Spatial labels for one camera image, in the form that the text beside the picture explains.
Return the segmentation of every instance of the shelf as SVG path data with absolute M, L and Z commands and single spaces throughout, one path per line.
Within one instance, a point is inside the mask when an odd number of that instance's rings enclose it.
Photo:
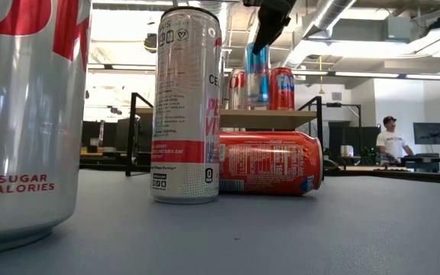
M 138 116 L 153 115 L 152 108 L 137 108 Z M 315 111 L 220 110 L 220 127 L 293 130 L 316 119 Z

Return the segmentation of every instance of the white can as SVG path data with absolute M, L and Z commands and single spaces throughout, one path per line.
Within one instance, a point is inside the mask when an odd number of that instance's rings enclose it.
M 0 1 L 0 250 L 74 212 L 90 5 Z
M 158 31 L 150 193 L 158 202 L 218 195 L 222 33 L 201 8 L 165 11 Z

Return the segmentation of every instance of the can rim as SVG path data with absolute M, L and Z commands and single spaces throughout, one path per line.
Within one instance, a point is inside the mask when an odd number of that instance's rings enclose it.
M 319 156 L 320 156 L 320 175 L 319 175 L 319 182 L 315 186 L 315 190 L 318 190 L 320 186 L 322 185 L 322 177 L 324 175 L 324 154 L 322 151 L 322 144 L 320 143 L 320 140 L 318 137 L 315 138 L 317 140 L 317 145 L 319 146 Z
M 181 9 L 191 9 L 191 10 L 195 10 L 195 11 L 202 11 L 205 12 L 207 15 L 211 15 L 218 23 L 220 23 L 220 21 L 218 20 L 218 18 L 216 17 L 216 15 L 214 15 L 213 13 L 211 13 L 210 11 L 205 10 L 204 8 L 198 8 L 198 7 L 191 7 L 191 6 L 180 6 L 180 7 L 173 7 L 168 9 L 167 11 L 165 11 L 161 16 L 160 16 L 160 20 L 162 20 L 164 18 L 165 15 L 167 15 L 168 13 L 172 12 L 172 11 L 177 11 L 177 10 L 181 10 Z

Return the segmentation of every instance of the black metal shelf frame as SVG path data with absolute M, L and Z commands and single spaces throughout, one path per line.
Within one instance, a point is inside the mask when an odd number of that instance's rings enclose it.
M 133 92 L 131 94 L 131 101 L 130 101 L 130 119 L 128 122 L 128 142 L 127 142 L 127 165 L 125 170 L 126 176 L 131 176 L 132 171 L 137 171 L 137 167 L 135 167 L 132 157 L 133 157 L 133 147 L 134 147 L 134 124 L 135 124 L 135 115 L 137 114 L 136 108 L 137 108 L 137 98 L 139 98 L 142 102 L 147 104 L 149 107 L 153 108 L 154 106 L 149 103 L 143 96 L 141 96 L 138 92 Z M 319 139 L 320 145 L 322 146 L 322 153 L 323 153 L 323 131 L 322 131 L 322 97 L 316 96 L 310 101 L 308 101 L 305 105 L 300 107 L 298 111 L 302 111 L 304 108 L 308 107 L 308 110 L 310 111 L 310 108 L 312 105 L 317 106 L 317 138 Z

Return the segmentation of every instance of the barcode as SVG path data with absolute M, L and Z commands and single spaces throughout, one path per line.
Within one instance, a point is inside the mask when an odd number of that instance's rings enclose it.
M 243 192 L 243 180 L 220 180 L 220 191 Z

